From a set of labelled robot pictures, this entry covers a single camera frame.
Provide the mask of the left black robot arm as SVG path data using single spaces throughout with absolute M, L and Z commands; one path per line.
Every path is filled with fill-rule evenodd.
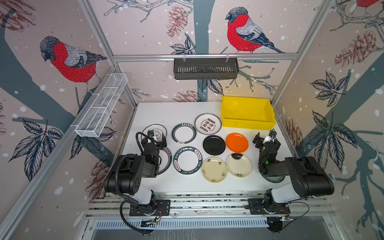
M 140 154 L 117 157 L 109 171 L 104 190 L 128 202 L 131 207 L 153 212 L 156 197 L 152 190 L 142 186 L 142 178 L 156 178 L 161 164 L 160 151 L 167 146 L 164 134 L 157 136 L 153 130 L 135 135 Z

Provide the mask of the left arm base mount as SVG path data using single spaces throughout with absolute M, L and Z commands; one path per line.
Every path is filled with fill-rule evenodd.
M 130 217 L 160 217 L 169 216 L 171 208 L 170 200 L 156 200 L 147 205 L 131 205 Z

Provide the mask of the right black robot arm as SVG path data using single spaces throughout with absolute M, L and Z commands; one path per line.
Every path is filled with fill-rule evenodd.
M 258 133 L 253 139 L 253 144 L 259 149 L 259 173 L 268 181 L 280 182 L 281 178 L 288 176 L 291 182 L 267 190 L 261 203 L 262 209 L 275 213 L 296 200 L 332 195 L 335 191 L 334 184 L 313 157 L 286 157 L 283 161 L 277 160 L 281 143 L 276 135 L 276 131 L 271 130 L 267 137 L 262 138 Z

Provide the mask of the blue green patterned plate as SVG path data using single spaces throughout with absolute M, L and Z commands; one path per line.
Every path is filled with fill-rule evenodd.
M 278 177 L 267 177 L 265 175 L 262 175 L 262 177 L 267 180 L 270 183 L 278 184 L 284 181 L 285 176 L 278 176 Z

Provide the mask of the orange plate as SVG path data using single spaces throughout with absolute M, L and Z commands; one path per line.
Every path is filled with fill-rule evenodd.
M 242 134 L 231 133 L 226 137 L 226 146 L 234 153 L 244 153 L 249 147 L 249 142 Z

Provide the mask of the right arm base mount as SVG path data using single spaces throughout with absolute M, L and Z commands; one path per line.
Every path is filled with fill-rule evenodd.
M 251 215 L 290 215 L 288 204 L 275 203 L 273 200 L 248 199 Z

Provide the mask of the cream plate flower dots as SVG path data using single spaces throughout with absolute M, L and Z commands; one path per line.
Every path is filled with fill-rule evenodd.
M 204 178 L 211 183 L 222 182 L 228 175 L 228 169 L 225 161 L 217 157 L 211 157 L 202 164 Z

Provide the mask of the cream plate black spot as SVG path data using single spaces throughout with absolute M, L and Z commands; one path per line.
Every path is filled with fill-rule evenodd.
M 252 172 L 252 163 L 250 159 L 240 153 L 233 153 L 226 160 L 228 171 L 235 177 L 245 178 Z

